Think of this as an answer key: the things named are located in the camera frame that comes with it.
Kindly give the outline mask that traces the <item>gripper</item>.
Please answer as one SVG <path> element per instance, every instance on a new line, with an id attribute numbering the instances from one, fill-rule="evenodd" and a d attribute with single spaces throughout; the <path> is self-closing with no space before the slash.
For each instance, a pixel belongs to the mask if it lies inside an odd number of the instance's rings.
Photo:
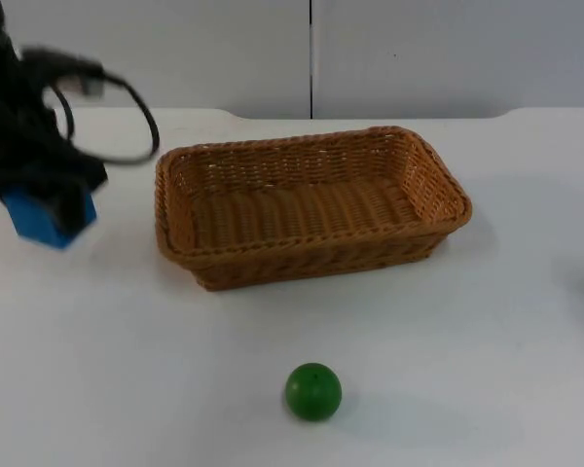
<path id="1" fill-rule="evenodd" d="M 73 181 L 94 192 L 107 181 L 102 162 L 72 152 L 75 123 L 69 104 L 61 101 L 67 134 L 57 129 L 55 111 L 46 106 L 12 112 L 0 101 L 0 198 L 16 186 Z M 90 223 L 88 192 L 60 187 L 51 195 L 51 213 L 59 232 L 76 236 Z"/>

